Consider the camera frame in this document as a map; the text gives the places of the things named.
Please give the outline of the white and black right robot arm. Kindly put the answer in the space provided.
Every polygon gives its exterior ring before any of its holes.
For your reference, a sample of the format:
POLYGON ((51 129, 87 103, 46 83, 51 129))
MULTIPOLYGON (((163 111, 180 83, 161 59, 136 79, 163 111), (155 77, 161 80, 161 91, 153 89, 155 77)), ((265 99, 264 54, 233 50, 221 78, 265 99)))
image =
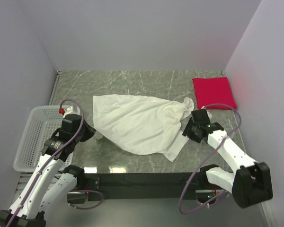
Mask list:
POLYGON ((191 112, 183 136, 192 141, 205 141, 228 163, 231 172, 218 165, 201 166, 197 176, 202 188, 212 185, 230 192, 241 208, 268 201, 273 197, 269 166, 248 156, 217 122, 211 122, 205 109, 191 112))

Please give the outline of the white t shirt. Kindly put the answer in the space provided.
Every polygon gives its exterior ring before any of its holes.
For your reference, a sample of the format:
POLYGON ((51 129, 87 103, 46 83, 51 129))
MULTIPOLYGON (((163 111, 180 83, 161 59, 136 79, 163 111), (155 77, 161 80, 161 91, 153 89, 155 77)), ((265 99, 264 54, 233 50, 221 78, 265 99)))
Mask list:
POLYGON ((174 161, 188 142, 181 121, 194 102, 152 96, 104 95, 93 97, 94 128, 119 148, 136 155, 163 154, 174 161))

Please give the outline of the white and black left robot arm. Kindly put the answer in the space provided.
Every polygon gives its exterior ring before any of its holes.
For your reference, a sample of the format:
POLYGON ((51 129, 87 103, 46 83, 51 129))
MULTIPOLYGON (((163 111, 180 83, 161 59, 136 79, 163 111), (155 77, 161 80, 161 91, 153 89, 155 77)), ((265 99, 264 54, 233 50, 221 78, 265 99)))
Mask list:
POLYGON ((64 168, 54 186, 50 183, 75 146, 91 139, 95 132, 82 115, 64 115, 61 127, 45 142, 37 167, 22 193, 8 210, 0 210, 0 226, 44 227, 57 202, 71 190, 84 188, 84 169, 73 165, 64 168))

